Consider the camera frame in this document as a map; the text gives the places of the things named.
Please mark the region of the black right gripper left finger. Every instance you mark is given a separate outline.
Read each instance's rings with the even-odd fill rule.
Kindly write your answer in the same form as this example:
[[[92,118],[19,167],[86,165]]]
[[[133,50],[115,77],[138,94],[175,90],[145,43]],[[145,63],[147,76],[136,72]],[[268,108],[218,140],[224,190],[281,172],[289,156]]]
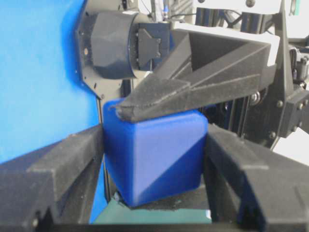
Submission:
[[[0,166],[2,225],[90,221],[103,155],[96,125]]]

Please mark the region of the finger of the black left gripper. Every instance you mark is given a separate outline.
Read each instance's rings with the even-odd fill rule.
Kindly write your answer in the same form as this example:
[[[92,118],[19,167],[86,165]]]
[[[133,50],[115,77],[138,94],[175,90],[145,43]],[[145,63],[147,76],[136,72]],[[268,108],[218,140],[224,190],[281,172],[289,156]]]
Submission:
[[[170,54],[119,104],[122,120],[145,121],[250,96],[271,85],[280,38],[175,23]]]

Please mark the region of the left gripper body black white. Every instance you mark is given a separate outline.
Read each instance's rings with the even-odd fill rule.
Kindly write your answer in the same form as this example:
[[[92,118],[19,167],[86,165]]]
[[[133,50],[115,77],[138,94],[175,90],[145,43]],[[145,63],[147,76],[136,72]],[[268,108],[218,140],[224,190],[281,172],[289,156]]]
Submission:
[[[216,110],[207,110],[212,123],[247,140],[274,148],[280,138],[298,127],[309,128],[309,92],[307,57],[298,59],[297,48],[287,37],[286,10],[283,0],[247,0],[240,9],[228,0],[225,7],[211,8],[201,0],[197,6],[196,24],[205,27],[238,29],[248,34],[274,34],[280,38],[276,54],[276,72],[268,87],[244,98],[220,103]]]

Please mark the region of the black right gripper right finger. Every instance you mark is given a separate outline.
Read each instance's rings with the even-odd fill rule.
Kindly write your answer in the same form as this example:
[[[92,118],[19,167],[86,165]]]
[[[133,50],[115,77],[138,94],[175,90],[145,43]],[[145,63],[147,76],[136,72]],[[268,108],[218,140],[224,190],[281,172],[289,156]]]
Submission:
[[[309,168],[209,125],[204,181],[213,222],[244,227],[307,227]]]

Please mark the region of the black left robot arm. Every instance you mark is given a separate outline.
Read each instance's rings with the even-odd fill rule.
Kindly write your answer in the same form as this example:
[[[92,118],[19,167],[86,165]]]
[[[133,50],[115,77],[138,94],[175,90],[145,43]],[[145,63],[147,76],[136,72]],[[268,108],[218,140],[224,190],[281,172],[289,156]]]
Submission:
[[[297,0],[86,0],[74,25],[80,79],[130,122],[197,109],[272,148],[309,130],[309,39]]]

